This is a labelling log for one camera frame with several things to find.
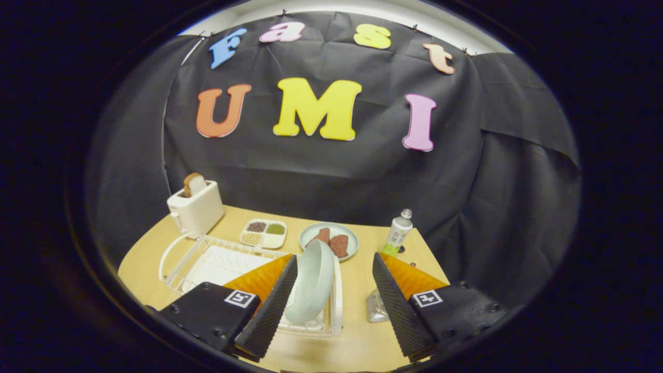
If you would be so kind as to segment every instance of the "dish rack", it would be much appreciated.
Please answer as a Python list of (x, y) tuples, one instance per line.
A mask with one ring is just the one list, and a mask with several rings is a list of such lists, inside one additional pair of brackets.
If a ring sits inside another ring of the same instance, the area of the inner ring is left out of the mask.
[[(263, 264), (287, 255), (284, 252), (264, 250), (243, 244), (221, 240), (208, 235), (196, 238), (196, 242), (184, 254), (170, 275), (163, 274), (163, 265), (171, 249), (186, 234), (175, 239), (164, 251), (159, 263), (159, 281), (180, 295), (202, 282), (224, 285)], [(277, 332), (302, 336), (333, 336), (341, 332), (343, 325), (343, 287), (341, 286), (341, 266), (334, 256), (334, 279), (327, 305), (318, 316), (304, 324), (291, 323), (281, 317)]]

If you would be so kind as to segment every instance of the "white bottle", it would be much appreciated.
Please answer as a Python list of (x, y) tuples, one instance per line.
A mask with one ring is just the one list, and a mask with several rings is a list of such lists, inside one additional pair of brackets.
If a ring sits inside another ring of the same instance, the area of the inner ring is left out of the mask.
[(412, 211), (406, 208), (400, 213), (400, 216), (391, 221), (391, 231), (387, 237), (387, 244), (382, 248), (383, 253), (394, 257), (398, 254), (400, 246), (405, 241), (405, 236), (412, 229), (410, 218), (412, 218)]

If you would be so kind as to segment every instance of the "letter m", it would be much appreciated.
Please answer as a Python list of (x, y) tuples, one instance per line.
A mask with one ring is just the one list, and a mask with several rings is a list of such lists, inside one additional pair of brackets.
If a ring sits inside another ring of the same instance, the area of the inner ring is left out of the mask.
[(296, 136), (299, 127), (295, 124), (295, 113), (299, 115), (306, 135), (313, 135), (320, 122), (327, 116), (325, 125), (320, 128), (320, 135), (325, 139), (352, 140), (352, 109), (355, 97), (361, 92), (361, 85), (350, 80), (336, 80), (331, 83), (320, 99), (311, 90), (304, 78), (287, 78), (278, 83), (283, 91), (283, 103), (274, 134)]

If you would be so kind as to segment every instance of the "white toaster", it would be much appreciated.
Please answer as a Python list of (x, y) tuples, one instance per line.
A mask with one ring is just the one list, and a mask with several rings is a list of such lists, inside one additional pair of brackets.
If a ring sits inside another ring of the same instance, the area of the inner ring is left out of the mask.
[(184, 196), (184, 189), (167, 200), (170, 216), (182, 234), (192, 238), (207, 234), (223, 217), (225, 210), (215, 181), (205, 180), (207, 186), (191, 197)]

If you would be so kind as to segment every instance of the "white wall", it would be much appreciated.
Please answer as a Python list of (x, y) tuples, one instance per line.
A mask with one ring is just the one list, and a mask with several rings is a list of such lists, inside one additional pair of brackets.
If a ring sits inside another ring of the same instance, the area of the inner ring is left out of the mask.
[(417, 0), (251, 0), (220, 11), (186, 29), (181, 35), (209, 35), (265, 17), (306, 11), (341, 11), (371, 15), (412, 27), (440, 38), (470, 54), (511, 52), (476, 27), (435, 6)]

